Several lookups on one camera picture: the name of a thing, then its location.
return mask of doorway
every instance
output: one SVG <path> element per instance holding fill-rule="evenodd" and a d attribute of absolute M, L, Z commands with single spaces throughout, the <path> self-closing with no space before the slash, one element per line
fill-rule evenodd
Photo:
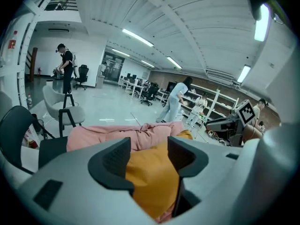
<path fill-rule="evenodd" d="M 102 64 L 106 62 L 106 68 L 104 71 L 105 80 L 118 82 L 121 74 L 121 70 L 124 63 L 124 58 L 118 55 L 105 52 L 102 60 Z"/>

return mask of pink fabric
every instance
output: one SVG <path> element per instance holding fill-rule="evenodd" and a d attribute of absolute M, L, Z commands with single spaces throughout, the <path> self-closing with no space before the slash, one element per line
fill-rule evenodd
<path fill-rule="evenodd" d="M 131 151 L 148 149 L 184 130 L 182 122 L 145 123 L 142 126 L 75 127 L 67 138 L 67 151 L 125 137 L 131 138 Z"/>

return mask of trash can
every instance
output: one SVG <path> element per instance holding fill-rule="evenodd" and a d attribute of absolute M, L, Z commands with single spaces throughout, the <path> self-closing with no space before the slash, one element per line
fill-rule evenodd
<path fill-rule="evenodd" d="M 96 88 L 102 88 L 103 86 L 103 81 L 104 81 L 104 76 L 98 76 L 98 79 L 97 79 L 97 84 L 96 84 Z"/>
<path fill-rule="evenodd" d="M 46 85 L 50 86 L 50 87 L 53 87 L 53 80 L 47 80 Z"/>

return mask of orange cloth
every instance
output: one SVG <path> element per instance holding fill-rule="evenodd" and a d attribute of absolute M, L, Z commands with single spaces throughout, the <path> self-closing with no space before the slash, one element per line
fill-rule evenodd
<path fill-rule="evenodd" d="M 188 130 L 179 135 L 193 139 Z M 126 179 L 135 186 L 133 199 L 153 219 L 166 217 L 176 200 L 179 176 L 168 158 L 167 141 L 148 150 L 131 153 Z"/>

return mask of ceiling light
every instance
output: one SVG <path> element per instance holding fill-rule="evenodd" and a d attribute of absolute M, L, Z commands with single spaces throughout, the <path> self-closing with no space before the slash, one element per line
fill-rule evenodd
<path fill-rule="evenodd" d="M 69 32 L 69 29 L 49 28 L 49 32 Z"/>
<path fill-rule="evenodd" d="M 151 64 L 149 64 L 149 63 L 147 63 L 147 62 L 145 62 L 145 61 L 143 61 L 143 60 L 142 60 L 142 62 L 145 63 L 145 64 L 147 64 L 147 65 L 149 65 L 150 67 L 153 67 L 153 68 L 154 68 L 153 65 L 151 65 Z"/>
<path fill-rule="evenodd" d="M 268 29 L 270 12 L 269 8 L 264 4 L 261 5 L 260 10 L 262 18 L 259 21 L 256 21 L 254 39 L 263 42 Z"/>
<path fill-rule="evenodd" d="M 127 33 L 128 35 L 131 35 L 131 36 L 133 36 L 134 38 L 140 40 L 141 42 L 147 44 L 148 46 L 153 47 L 153 44 L 152 44 L 151 42 L 148 42 L 148 41 L 145 40 L 144 38 L 142 38 L 142 37 L 140 37 L 140 36 L 134 34 L 134 33 L 131 32 L 131 31 L 128 31 L 127 29 L 123 29 L 122 32 L 125 32 L 125 33 Z"/>
<path fill-rule="evenodd" d="M 182 67 L 181 66 L 179 66 L 178 65 L 178 63 L 177 62 L 175 62 L 171 57 L 167 57 L 167 59 L 168 60 L 170 60 L 171 62 L 172 62 L 172 64 L 174 64 L 176 67 L 178 67 L 178 68 L 180 68 L 180 69 L 182 69 Z"/>
<path fill-rule="evenodd" d="M 120 52 L 120 51 L 118 51 L 118 50 L 115 50 L 115 49 L 112 49 L 113 51 L 115 51 L 115 52 L 117 52 L 117 53 L 121 53 L 121 54 L 123 54 L 123 55 L 125 55 L 125 56 L 128 56 L 128 57 L 130 57 L 130 55 L 128 55 L 128 54 L 126 54 L 126 53 L 123 53 L 123 52 Z"/>
<path fill-rule="evenodd" d="M 243 68 L 243 71 L 240 74 L 240 77 L 238 78 L 238 83 L 241 83 L 244 81 L 245 77 L 247 76 L 247 74 L 249 73 L 251 67 L 248 65 L 245 65 Z"/>

